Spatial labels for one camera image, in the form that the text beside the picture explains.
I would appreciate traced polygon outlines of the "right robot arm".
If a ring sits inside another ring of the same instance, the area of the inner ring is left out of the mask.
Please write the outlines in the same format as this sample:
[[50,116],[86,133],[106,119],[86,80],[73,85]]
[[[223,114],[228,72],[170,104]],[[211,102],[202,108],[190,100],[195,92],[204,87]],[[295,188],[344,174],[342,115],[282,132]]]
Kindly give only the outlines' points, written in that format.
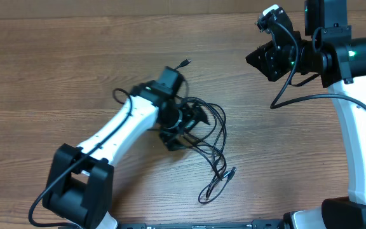
[[345,1],[306,1],[305,31],[295,31],[285,10],[274,4],[256,24],[270,42],[246,57],[272,82],[295,73],[320,78],[341,126],[348,163],[345,197],[325,199],[315,209],[286,213],[277,228],[366,228],[366,37],[353,38]]

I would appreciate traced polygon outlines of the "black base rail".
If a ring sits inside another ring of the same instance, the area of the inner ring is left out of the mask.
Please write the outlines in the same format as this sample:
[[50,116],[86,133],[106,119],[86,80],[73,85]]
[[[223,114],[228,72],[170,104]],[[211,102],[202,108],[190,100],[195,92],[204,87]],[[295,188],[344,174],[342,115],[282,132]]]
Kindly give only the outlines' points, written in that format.
[[282,219],[255,219],[249,222],[236,223],[175,223],[175,224],[145,224],[120,223],[117,229],[284,229]]

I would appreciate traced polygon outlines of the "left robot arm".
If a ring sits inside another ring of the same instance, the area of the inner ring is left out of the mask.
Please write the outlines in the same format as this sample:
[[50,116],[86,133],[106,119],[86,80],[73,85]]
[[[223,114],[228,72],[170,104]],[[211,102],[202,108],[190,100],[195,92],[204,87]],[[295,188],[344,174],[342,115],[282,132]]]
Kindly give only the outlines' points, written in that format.
[[60,228],[118,228],[109,212],[114,168],[147,130],[160,126],[159,137],[170,151],[184,145],[178,136],[208,123],[198,103],[177,103],[183,75],[171,67],[160,77],[134,86],[123,107],[97,133],[76,147],[63,144],[50,168],[42,205],[64,218]]

